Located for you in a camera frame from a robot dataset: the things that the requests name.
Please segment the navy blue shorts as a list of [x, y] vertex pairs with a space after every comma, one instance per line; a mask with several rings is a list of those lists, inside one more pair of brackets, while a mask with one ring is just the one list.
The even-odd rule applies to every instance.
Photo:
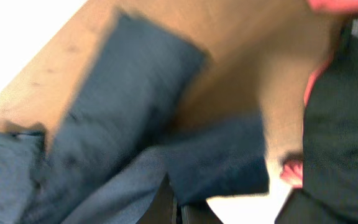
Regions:
[[205, 54], [121, 15], [56, 133], [0, 133], [0, 223], [137, 223], [165, 175], [180, 208], [269, 189], [258, 113], [167, 136]]

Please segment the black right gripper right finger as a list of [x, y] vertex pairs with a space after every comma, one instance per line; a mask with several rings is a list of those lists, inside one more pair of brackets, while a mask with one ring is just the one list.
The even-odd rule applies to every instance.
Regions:
[[192, 203], [181, 208], [182, 224], [223, 224], [207, 202]]

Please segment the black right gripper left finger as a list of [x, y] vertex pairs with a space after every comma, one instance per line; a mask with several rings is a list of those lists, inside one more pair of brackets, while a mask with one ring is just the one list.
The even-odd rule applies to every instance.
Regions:
[[149, 208], [137, 224], [176, 224], [177, 208], [168, 175], [165, 175]]

